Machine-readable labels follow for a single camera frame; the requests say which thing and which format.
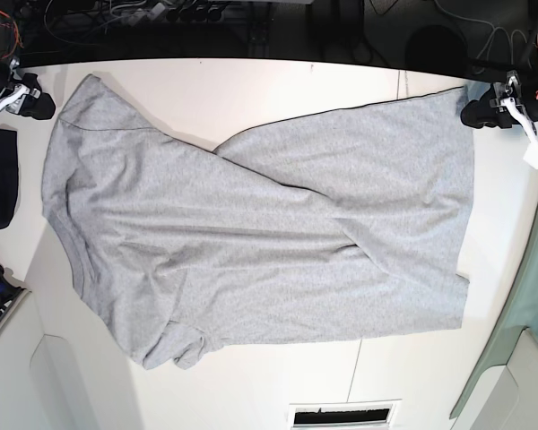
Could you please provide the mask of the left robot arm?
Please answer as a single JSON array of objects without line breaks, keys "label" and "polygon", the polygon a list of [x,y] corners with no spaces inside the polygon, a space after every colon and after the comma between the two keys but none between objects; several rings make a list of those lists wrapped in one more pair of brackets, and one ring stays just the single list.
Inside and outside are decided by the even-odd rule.
[{"label": "left robot arm", "polygon": [[[518,122],[500,105],[502,98],[512,98],[516,107],[538,122],[538,1],[532,2],[532,28],[529,33],[521,30],[502,30],[493,27],[481,53],[468,60],[472,76],[490,87],[477,99],[463,108],[461,121],[474,129],[484,127],[509,129]],[[493,40],[499,33],[506,35],[509,59],[500,62],[489,59]]]}]

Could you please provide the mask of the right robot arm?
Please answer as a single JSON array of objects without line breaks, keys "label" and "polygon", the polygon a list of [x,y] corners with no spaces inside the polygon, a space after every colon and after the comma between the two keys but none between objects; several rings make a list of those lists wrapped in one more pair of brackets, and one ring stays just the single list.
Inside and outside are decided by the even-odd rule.
[{"label": "right robot arm", "polygon": [[20,70],[22,37],[13,14],[0,6],[0,112],[35,120],[49,120],[56,104],[35,73]]}]

